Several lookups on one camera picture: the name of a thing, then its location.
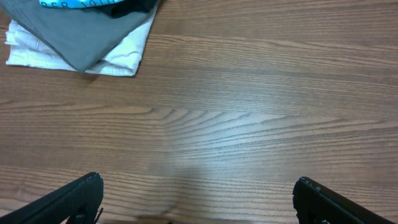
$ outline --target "gray cloth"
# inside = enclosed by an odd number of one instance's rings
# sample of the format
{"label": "gray cloth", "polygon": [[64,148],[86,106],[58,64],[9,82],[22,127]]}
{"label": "gray cloth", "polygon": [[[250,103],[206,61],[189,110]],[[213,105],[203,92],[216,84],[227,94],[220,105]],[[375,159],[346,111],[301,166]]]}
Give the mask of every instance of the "gray cloth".
{"label": "gray cloth", "polygon": [[81,73],[154,13],[132,12],[112,19],[97,9],[46,8],[37,0],[0,0],[0,6]]}

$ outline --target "wooden table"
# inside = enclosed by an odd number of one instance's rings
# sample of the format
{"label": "wooden table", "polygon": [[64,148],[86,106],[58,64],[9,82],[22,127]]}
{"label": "wooden table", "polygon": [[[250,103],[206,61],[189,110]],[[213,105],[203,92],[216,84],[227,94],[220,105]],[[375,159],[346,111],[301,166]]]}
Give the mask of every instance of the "wooden table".
{"label": "wooden table", "polygon": [[98,171],[102,223],[297,223],[304,175],[398,222],[396,0],[167,0],[135,78],[8,54],[0,215]]}

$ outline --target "white towel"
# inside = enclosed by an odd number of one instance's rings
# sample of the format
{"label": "white towel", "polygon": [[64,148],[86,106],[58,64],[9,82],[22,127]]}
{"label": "white towel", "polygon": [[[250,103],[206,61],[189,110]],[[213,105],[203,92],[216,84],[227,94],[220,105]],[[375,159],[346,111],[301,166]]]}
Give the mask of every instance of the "white towel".
{"label": "white towel", "polygon": [[[135,75],[154,16],[155,14],[143,25],[130,32],[119,45],[86,72],[113,76]],[[11,21],[6,35],[6,44],[11,45],[7,65],[76,71],[50,47],[21,27],[16,21]]]}

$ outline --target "wood grain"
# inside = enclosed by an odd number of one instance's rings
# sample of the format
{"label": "wood grain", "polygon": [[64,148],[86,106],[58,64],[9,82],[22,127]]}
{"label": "wood grain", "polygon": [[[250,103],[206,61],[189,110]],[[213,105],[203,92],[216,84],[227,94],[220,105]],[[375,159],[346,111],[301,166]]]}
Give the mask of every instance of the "wood grain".
{"label": "wood grain", "polygon": [[134,78],[1,45],[0,215],[95,170],[102,223],[297,223],[300,176],[398,222],[397,10],[166,0]]}
{"label": "wood grain", "polygon": [[[172,212],[177,218],[172,217],[180,222],[287,223],[295,220],[293,184],[306,175],[394,220],[397,126],[333,117],[3,101],[0,187],[8,186],[2,192],[16,198],[0,204],[11,201],[13,207],[3,208],[10,211],[97,170],[106,184],[106,219],[160,215],[177,200],[177,214]],[[55,177],[62,179],[52,184]],[[20,190],[17,183],[23,184]],[[374,195],[375,187],[383,190]]]}

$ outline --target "folded clothing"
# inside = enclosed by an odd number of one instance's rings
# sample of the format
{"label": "folded clothing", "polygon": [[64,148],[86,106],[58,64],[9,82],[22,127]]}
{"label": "folded clothing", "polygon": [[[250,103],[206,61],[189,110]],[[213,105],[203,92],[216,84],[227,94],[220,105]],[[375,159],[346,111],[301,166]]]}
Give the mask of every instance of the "folded clothing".
{"label": "folded clothing", "polygon": [[[135,75],[153,20],[154,14],[86,72],[113,76]],[[16,21],[11,21],[6,36],[6,44],[11,45],[7,65],[76,71]]]}
{"label": "folded clothing", "polygon": [[157,0],[124,0],[116,4],[95,7],[112,18],[120,18],[131,12],[150,12]]}
{"label": "folded clothing", "polygon": [[123,0],[39,0],[44,7],[83,8],[114,4]]}
{"label": "folded clothing", "polygon": [[51,9],[37,0],[0,0],[3,11],[67,64],[84,73],[155,11],[112,19],[97,9]]}

